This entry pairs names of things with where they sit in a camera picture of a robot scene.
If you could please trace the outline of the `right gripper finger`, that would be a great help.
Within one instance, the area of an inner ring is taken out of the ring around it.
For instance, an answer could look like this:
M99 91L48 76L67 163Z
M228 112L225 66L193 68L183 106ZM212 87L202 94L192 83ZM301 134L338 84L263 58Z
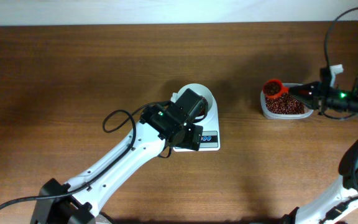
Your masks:
M310 110L317 110L318 104L315 102L313 95L292 95L296 100L300 101L305 107Z
M318 92L320 82L311 82L304 85L293 86L288 89L291 95L314 95Z

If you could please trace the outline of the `orange measuring scoop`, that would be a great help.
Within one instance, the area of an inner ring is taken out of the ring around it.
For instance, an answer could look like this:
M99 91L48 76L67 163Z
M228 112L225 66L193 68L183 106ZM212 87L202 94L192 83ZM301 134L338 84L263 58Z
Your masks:
M262 92L268 99L277 99L283 94L288 93L289 88L285 87L284 84L277 79L267 81L262 88Z

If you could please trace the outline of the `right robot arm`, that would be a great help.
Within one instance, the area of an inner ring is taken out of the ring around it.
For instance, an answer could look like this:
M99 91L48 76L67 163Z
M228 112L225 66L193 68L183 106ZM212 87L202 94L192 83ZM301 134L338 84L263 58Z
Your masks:
M320 113L332 109L358 115L358 76L352 90L343 91L332 86L335 72L342 72L342 66L323 67L320 70L320 81L291 87L290 94ZM339 223L346 215L358 209L358 140L343 155L338 172L337 180L317 199L296 207L284 215L280 223Z

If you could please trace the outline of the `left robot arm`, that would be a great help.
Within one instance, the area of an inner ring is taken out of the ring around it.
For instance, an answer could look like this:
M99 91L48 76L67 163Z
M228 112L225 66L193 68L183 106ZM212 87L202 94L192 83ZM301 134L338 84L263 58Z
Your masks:
M132 130L98 162L64 184L44 184L31 223L95 223L113 193L146 162L165 149L199 151L213 106L208 88L189 84L170 101L139 108L139 121L129 114Z

